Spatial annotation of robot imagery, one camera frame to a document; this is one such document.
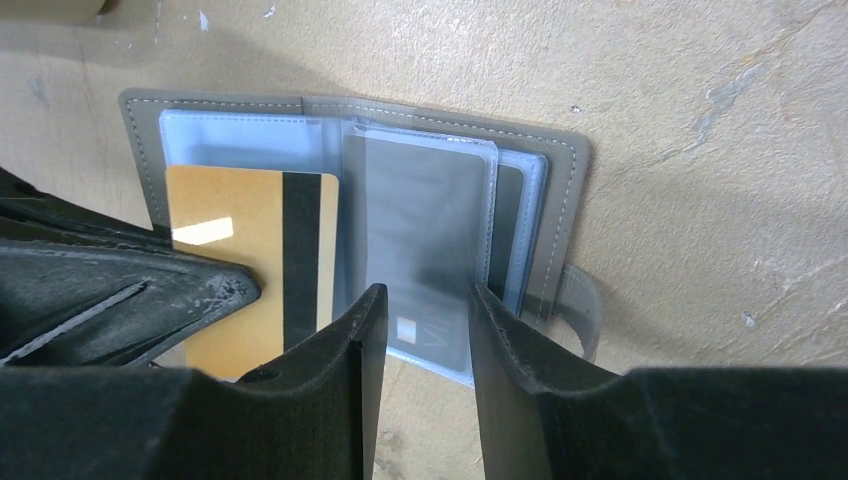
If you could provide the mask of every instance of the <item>gray leather wallet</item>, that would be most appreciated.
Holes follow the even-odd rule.
[[[493,142],[499,149],[544,156],[547,159],[547,181],[538,231],[532,239],[535,244],[530,248],[529,273],[521,302],[522,319],[544,330],[557,301],[568,239],[588,166],[590,146],[585,137],[349,97],[258,96],[129,89],[121,94],[120,104],[151,222],[154,228],[165,231],[169,229],[164,181],[166,159],[159,120],[166,109],[355,118],[363,124],[480,139]],[[520,172],[514,166],[504,163],[501,163],[499,170],[502,178],[498,180],[496,203],[503,206],[510,201],[515,202],[516,196],[511,192],[514,188],[510,185],[521,185],[519,180],[509,181],[508,175],[503,173],[511,172],[515,175],[518,172],[520,175]],[[506,226],[503,221],[498,223],[499,218],[510,215],[495,215],[496,248],[499,230],[511,232],[515,229],[514,224]]]

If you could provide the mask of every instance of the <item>beige floor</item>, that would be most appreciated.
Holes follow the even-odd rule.
[[[845,1],[156,3],[0,24],[0,165],[149,225],[133,86],[574,130],[596,149],[570,261],[603,289],[601,365],[848,364]],[[390,359],[380,431],[376,478],[482,477],[469,389]]]

